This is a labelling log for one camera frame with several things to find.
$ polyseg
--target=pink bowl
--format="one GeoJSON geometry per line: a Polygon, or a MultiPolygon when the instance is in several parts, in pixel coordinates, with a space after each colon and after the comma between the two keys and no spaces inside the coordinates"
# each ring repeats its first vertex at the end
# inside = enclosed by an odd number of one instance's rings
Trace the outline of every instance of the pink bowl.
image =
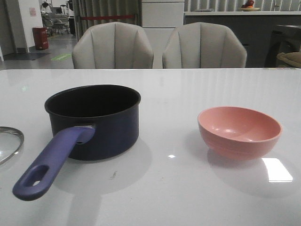
{"type": "Polygon", "coordinates": [[[270,116],[231,106],[202,111],[198,127],[210,149],[235,160],[262,157],[274,147],[282,132],[281,125],[270,116]]]}

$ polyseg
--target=door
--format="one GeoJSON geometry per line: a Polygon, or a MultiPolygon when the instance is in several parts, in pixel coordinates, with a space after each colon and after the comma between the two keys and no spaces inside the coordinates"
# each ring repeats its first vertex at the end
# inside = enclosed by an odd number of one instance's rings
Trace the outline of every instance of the door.
{"type": "Polygon", "coordinates": [[[0,47],[5,56],[15,52],[8,11],[5,0],[0,0],[0,47]]]}

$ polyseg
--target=handle hole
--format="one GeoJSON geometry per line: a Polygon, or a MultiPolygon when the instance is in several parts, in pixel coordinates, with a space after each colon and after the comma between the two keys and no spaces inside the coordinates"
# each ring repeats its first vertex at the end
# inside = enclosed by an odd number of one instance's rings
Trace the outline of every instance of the handle hole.
{"type": "Polygon", "coordinates": [[[32,168],[29,176],[26,178],[26,180],[24,182],[24,185],[26,187],[38,185],[41,182],[41,180],[43,179],[43,177],[45,176],[45,174],[47,173],[48,169],[49,169],[49,166],[46,166],[46,165],[41,165],[41,166],[32,168]]]}

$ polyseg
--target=red trash bin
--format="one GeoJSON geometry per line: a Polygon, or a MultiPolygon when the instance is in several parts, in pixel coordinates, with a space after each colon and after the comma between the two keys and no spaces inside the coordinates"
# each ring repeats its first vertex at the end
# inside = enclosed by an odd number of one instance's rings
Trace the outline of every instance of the red trash bin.
{"type": "Polygon", "coordinates": [[[45,27],[34,27],[32,29],[34,44],[36,49],[47,49],[48,48],[48,40],[47,40],[47,32],[45,27]]]}

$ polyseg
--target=bowl rim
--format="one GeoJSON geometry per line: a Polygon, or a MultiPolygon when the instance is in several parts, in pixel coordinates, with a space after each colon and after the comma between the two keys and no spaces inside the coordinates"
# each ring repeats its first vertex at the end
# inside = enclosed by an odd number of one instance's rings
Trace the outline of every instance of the bowl rim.
{"type": "Polygon", "coordinates": [[[257,110],[254,110],[254,109],[251,109],[251,108],[246,108],[246,107],[238,107],[238,106],[228,106],[228,105],[225,105],[225,106],[215,106],[215,107],[210,107],[210,108],[207,108],[203,111],[201,111],[199,114],[198,114],[198,124],[199,126],[201,126],[204,130],[206,130],[207,132],[211,133],[211,134],[214,134],[215,136],[218,136],[220,138],[223,138],[223,139],[227,139],[227,140],[232,140],[232,141],[236,141],[236,142],[241,142],[241,143],[263,143],[263,142],[267,142],[267,141],[271,141],[271,140],[275,140],[275,139],[278,139],[282,133],[282,125],[273,117],[271,117],[270,115],[266,114],[266,113],[263,113],[263,112],[260,112],[260,111],[257,111],[257,110]],[[249,111],[253,111],[253,112],[257,112],[257,113],[260,113],[260,114],[263,114],[265,116],[268,116],[269,118],[271,118],[273,121],[275,121],[278,126],[280,127],[280,131],[277,135],[273,136],[272,138],[269,138],[269,139],[265,139],[265,140],[254,140],[254,141],[242,141],[242,140],[238,140],[238,139],[234,139],[234,138],[227,138],[227,137],[223,137],[223,136],[220,136],[216,133],[213,133],[209,130],[207,130],[201,123],[200,123],[200,116],[201,114],[203,114],[204,112],[206,111],[209,111],[209,110],[212,110],[212,109],[216,109],[216,108],[240,108],[240,109],[245,109],[245,110],[249,110],[249,111]]]}

